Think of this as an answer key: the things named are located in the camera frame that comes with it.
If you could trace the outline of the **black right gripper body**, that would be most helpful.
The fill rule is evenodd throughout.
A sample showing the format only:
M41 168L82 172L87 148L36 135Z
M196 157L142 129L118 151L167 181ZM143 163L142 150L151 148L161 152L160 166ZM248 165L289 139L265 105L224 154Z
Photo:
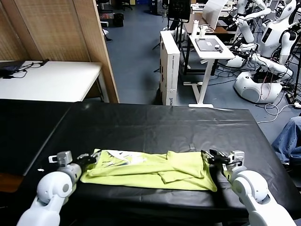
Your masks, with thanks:
M211 165L222 165L222 164L228 164L230 162L230 159L227 156L221 156L221 155L214 155L213 157L210 157L208 159L208 163Z

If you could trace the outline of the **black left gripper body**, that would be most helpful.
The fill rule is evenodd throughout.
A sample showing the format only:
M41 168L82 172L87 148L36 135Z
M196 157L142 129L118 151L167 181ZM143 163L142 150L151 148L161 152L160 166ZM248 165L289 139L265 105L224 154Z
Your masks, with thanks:
M94 164L94 163L90 163L90 157L86 158L86 159L81 159L81 160L78 160L77 159L77 164L82 168L84 169L87 165L89 164Z

